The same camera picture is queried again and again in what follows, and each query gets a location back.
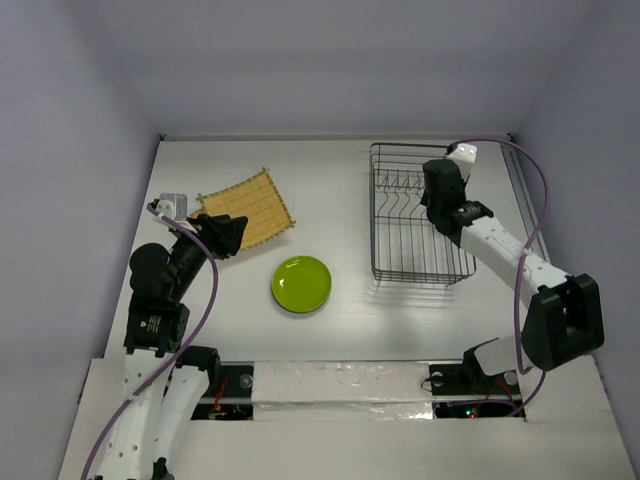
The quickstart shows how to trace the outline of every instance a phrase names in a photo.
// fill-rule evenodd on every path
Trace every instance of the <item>gray wall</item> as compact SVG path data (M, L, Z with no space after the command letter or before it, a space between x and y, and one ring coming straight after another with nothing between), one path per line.
M0 477L57 478L157 136L86 2L0 7Z
M164 133L504 133L589 0L94 3Z
M597 0L518 131L551 180L544 228L552 260L601 288L606 344L597 355L640 471L640 2ZM527 177L538 206L540 188Z

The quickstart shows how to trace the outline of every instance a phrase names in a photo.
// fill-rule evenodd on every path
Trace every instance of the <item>yellow placemat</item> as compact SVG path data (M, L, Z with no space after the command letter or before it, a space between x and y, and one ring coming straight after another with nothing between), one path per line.
M204 212L207 215L246 216L249 219L240 250L260 245L296 223L266 168L233 187L196 198L202 209L192 216Z

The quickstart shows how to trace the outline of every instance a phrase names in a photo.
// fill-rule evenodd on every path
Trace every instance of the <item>wire dish rack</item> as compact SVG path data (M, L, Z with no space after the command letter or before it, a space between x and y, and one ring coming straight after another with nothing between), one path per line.
M422 165L445 151L441 145L371 145L371 269L376 280L452 285L475 273L475 257L440 234L420 205Z

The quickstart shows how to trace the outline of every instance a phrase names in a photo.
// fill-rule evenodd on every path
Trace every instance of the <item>green plate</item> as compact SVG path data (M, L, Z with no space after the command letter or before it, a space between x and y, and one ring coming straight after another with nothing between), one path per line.
M273 274L271 291L285 310L313 312L329 298L331 273L317 258L293 257L283 262Z

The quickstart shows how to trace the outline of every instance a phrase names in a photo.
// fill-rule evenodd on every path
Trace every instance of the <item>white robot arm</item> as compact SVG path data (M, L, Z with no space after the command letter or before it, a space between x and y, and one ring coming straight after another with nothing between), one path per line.
M131 256L133 295L124 341L121 407L105 427L105 432L110 428L109 436L94 480L172 479L174 452L198 401L210 386L221 384L216 349L188 342L181 346L189 310L180 300L211 255L203 248L218 259L238 252L247 217L187 219L186 196L178 194L163 194L150 207L162 223L170 219L168 225L178 239L171 251L146 244ZM174 368L158 375L173 359ZM85 466L87 473L91 460Z
M528 307L522 336L481 344L473 357L487 376L516 366L516 348L524 350L524 366L552 370L604 343L598 285L588 275L573 277L546 262L513 237L493 212L466 198L465 187L476 148L457 144L442 159L423 165L422 204L436 229L487 265L515 288L518 263L526 255L520 301Z

